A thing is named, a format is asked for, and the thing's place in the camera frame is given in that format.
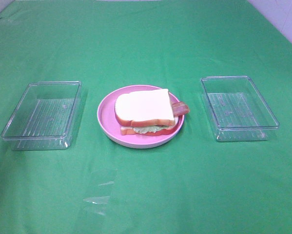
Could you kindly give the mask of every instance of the bread slice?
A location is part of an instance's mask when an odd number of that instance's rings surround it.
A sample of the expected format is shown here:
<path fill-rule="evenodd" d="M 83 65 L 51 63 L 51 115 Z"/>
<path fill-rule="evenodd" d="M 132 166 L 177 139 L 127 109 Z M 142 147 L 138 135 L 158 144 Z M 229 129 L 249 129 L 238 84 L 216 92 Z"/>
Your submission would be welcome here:
<path fill-rule="evenodd" d="M 178 117 L 175 117 L 175 124 L 173 126 L 149 126 L 149 127 L 123 127 L 121 126 L 121 135 L 142 134 L 146 136 L 168 135 L 173 133 L 178 124 Z"/>
<path fill-rule="evenodd" d="M 116 99 L 115 113 L 117 121 L 124 127 L 175 125 L 168 89 L 122 94 Z"/>

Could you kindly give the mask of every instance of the white bread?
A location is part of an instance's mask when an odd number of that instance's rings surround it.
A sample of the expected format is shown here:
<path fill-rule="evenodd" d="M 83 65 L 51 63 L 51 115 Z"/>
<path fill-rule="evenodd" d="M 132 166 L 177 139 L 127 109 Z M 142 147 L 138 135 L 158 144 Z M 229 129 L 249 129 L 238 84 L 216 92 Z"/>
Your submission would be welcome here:
<path fill-rule="evenodd" d="M 119 124 L 125 127 L 175 125 L 168 89 L 122 94 L 116 99 L 115 113 Z"/>
<path fill-rule="evenodd" d="M 175 131 L 178 124 L 178 116 L 175 117 L 173 126 L 149 126 L 149 127 L 123 127 L 121 126 L 121 135 L 142 134 L 146 136 L 168 135 Z"/>

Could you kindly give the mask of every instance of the table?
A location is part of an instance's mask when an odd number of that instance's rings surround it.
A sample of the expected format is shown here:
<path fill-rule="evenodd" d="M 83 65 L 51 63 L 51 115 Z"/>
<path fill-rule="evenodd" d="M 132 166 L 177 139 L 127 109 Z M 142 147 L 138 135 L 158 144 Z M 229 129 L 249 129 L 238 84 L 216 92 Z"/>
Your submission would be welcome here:
<path fill-rule="evenodd" d="M 215 141 L 199 80 L 236 75 L 276 138 Z M 248 2 L 15 1 L 0 13 L 0 134 L 26 85 L 53 80 L 82 81 L 77 138 L 19 152 L 0 138 L 0 234 L 292 233 L 292 45 Z M 170 142 L 131 149 L 101 130 L 101 100 L 132 84 L 189 105 Z"/>

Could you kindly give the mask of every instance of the bacon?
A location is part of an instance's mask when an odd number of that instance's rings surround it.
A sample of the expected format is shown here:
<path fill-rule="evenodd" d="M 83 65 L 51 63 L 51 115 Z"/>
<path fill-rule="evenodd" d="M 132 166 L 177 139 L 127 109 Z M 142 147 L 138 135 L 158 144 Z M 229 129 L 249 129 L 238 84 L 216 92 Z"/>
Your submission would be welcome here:
<path fill-rule="evenodd" d="M 174 116 L 181 116 L 189 113 L 189 107 L 182 101 L 172 104 Z"/>

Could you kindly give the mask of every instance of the clear plastic container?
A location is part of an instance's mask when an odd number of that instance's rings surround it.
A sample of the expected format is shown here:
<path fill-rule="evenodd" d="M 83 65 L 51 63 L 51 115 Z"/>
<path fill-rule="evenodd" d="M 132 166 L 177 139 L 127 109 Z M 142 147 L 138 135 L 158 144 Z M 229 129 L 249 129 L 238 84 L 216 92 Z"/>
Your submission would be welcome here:
<path fill-rule="evenodd" d="M 206 77 L 201 83 L 216 140 L 267 140 L 278 129 L 278 120 L 248 76 Z"/>
<path fill-rule="evenodd" d="M 66 149 L 80 106 L 80 81 L 28 84 L 1 137 L 13 150 Z"/>

